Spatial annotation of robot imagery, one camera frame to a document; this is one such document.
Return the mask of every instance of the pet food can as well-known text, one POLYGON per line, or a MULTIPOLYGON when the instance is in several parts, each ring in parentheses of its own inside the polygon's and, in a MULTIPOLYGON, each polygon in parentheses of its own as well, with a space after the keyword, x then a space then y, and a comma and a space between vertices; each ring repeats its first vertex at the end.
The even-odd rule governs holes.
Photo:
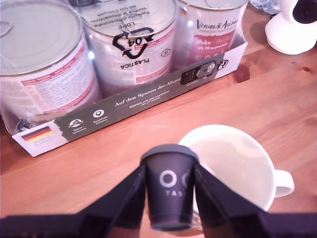
POLYGON ((2 103, 42 121, 101 99, 78 13, 49 0, 1 4, 2 103))
POLYGON ((247 0, 178 0, 173 69, 227 51, 247 0))
POLYGON ((106 96, 170 71, 176 0, 111 0, 77 10, 106 96))

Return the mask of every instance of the white device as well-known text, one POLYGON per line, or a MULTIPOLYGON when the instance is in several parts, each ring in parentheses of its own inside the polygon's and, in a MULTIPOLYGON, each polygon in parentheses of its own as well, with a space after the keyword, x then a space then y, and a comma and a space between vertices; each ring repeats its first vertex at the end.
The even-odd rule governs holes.
POLYGON ((281 0, 281 12, 265 27, 268 44, 287 55, 309 51, 317 41, 317 0, 281 0))

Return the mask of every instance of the cardboard box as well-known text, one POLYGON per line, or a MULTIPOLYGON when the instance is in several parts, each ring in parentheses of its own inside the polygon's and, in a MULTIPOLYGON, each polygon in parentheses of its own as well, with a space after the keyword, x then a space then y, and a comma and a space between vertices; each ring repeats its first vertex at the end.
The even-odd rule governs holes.
POLYGON ((235 71, 247 44, 236 34, 232 49, 223 54, 12 137, 31 156, 38 156, 235 71))

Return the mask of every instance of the white mug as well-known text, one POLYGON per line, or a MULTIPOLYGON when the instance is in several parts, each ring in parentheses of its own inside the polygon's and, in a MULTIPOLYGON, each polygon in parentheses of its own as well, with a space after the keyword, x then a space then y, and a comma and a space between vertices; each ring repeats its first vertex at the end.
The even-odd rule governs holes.
MULTIPOLYGON (((230 189, 265 211, 275 197, 294 191, 291 174, 275 170, 265 149, 236 128, 201 126, 186 134, 179 144, 193 150, 200 164, 230 189)), ((193 227, 202 230, 195 194, 193 210, 193 227)))

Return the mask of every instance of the small black cup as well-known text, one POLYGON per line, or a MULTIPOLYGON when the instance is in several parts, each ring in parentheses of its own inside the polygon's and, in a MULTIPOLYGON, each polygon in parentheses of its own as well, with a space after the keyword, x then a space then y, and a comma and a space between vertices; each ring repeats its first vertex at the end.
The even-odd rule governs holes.
POLYGON ((142 156, 152 229, 181 231, 191 228, 194 164, 198 162, 193 151, 178 144, 157 146, 142 156))

